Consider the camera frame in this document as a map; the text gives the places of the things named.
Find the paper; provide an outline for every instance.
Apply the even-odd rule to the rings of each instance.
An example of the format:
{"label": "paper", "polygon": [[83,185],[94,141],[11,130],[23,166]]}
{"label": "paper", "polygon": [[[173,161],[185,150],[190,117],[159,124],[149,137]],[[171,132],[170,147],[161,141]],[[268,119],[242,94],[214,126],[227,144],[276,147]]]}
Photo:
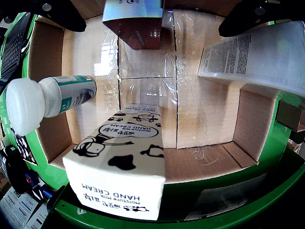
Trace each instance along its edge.
{"label": "paper", "polygon": [[0,202],[0,210],[8,223],[16,229],[23,228],[38,202],[29,194],[18,194],[11,187]]}
{"label": "paper", "polygon": [[27,228],[29,229],[39,229],[41,228],[43,222],[48,216],[47,206],[41,205],[40,208],[35,212],[35,214],[30,218],[27,223]]}

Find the keyboard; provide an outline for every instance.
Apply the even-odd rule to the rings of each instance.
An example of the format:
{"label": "keyboard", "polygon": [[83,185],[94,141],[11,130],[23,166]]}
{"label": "keyboard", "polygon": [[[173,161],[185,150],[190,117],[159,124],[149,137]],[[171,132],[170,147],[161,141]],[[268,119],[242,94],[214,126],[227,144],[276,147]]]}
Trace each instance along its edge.
{"label": "keyboard", "polygon": [[9,32],[2,54],[1,80],[8,82],[17,69],[22,56],[22,46],[27,43],[31,13],[25,13]]}
{"label": "keyboard", "polygon": [[20,31],[16,37],[11,41],[11,44],[4,49],[2,56],[1,72],[6,72],[10,66],[19,64],[19,57],[21,52],[21,45],[25,29]]}

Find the plastic wrap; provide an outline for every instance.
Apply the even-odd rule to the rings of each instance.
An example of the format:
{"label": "plastic wrap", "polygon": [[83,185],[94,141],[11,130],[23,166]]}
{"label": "plastic wrap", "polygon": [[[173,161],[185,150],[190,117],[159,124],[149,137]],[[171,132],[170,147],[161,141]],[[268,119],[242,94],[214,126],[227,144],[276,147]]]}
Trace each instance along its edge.
{"label": "plastic wrap", "polygon": [[177,81],[173,11],[164,11],[160,48],[133,50],[119,40],[121,107],[151,104],[161,108],[163,146],[176,148]]}
{"label": "plastic wrap", "polygon": [[[221,40],[218,27],[222,21],[200,12],[166,10],[159,50],[132,50],[119,40],[121,107],[127,103],[160,105],[165,148],[206,146],[233,139],[239,88],[230,90],[197,76],[203,47]],[[203,101],[203,96],[210,99]],[[234,105],[229,115],[235,120],[220,125],[227,118],[227,96]],[[218,160],[211,149],[194,148],[194,157],[200,164]]]}
{"label": "plastic wrap", "polygon": [[62,49],[62,75],[89,75],[97,86],[94,99],[66,113],[75,144],[120,110],[118,38],[101,16],[86,23],[85,32],[65,30]]}

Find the cardboard flap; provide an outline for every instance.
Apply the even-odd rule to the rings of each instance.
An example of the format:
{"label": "cardboard flap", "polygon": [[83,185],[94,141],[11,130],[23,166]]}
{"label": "cardboard flap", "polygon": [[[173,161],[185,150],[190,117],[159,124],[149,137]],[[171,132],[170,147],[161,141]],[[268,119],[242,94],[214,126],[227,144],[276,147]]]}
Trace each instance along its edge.
{"label": "cardboard flap", "polygon": [[235,142],[223,144],[223,147],[242,168],[258,165],[258,162],[256,162],[245,151],[243,151]]}
{"label": "cardboard flap", "polygon": [[28,77],[40,81],[61,76],[61,53],[64,31],[36,21],[29,47]]}
{"label": "cardboard flap", "polygon": [[50,165],[66,170],[65,166],[63,165],[62,158],[76,146],[76,144],[68,146],[68,148],[66,148],[61,154],[51,161]]}
{"label": "cardboard flap", "polygon": [[166,184],[211,179],[243,168],[222,145],[164,149]]}
{"label": "cardboard flap", "polygon": [[265,145],[274,110],[275,98],[240,90],[233,141],[255,161]]}
{"label": "cardboard flap", "polygon": [[72,144],[66,113],[44,118],[36,134],[48,163]]}
{"label": "cardboard flap", "polygon": [[38,17],[36,18],[35,21],[40,21],[40,22],[46,23],[48,25],[52,25],[52,26],[58,27],[58,28],[63,29],[63,30],[65,29],[64,27],[60,26],[56,22],[54,22],[54,21],[52,21],[52,20],[50,20],[48,18],[45,18],[43,16],[40,16],[40,15],[38,15]]}

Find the white bottle cap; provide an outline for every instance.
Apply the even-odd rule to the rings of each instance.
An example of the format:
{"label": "white bottle cap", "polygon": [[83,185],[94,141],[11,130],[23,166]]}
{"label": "white bottle cap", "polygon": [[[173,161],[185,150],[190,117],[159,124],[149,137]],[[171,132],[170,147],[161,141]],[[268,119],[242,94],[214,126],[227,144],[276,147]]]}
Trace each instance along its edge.
{"label": "white bottle cap", "polygon": [[12,80],[6,91],[6,109],[14,131],[25,136],[40,127],[45,101],[40,85],[29,79]]}

